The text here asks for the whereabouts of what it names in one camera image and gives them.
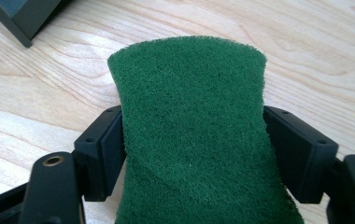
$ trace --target mounting hole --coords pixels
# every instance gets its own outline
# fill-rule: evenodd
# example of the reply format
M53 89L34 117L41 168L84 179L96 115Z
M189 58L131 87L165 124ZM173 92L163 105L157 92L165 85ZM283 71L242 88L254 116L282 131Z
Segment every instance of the mounting hole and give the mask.
M64 161L63 156L53 156L43 161L44 166L54 166Z
M326 145L326 141L325 141L325 140L318 140L317 142L318 142L319 144Z

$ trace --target table surface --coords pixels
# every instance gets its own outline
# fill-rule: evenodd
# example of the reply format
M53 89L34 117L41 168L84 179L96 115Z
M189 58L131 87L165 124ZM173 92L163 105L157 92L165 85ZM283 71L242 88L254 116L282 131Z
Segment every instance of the table surface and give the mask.
M120 103L107 58L131 44L212 35L268 58L266 105L287 109L355 154L355 1L77 0L24 48L0 22L0 193L29 178L36 159L72 151L106 108ZM114 221L122 178L89 223ZM321 205L299 204L307 223Z

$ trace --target wooden table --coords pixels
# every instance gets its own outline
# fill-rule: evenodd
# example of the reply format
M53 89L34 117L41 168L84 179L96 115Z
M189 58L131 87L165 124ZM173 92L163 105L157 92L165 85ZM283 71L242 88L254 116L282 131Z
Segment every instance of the wooden table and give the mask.
M213 35L268 58L264 100L285 108L355 154L355 1L77 0L24 48L0 22L0 193L29 178L36 159L72 151L106 108L120 103L107 58L131 44ZM122 179L89 223L110 223ZM299 204L325 223L325 204Z

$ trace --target green scouring pad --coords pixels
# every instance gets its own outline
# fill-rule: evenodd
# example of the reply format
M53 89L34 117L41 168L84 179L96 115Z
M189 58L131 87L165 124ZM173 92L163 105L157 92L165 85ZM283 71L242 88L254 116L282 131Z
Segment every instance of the green scouring pad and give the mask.
M108 59L127 152L117 223L303 223L265 130L265 62L253 47L207 36Z

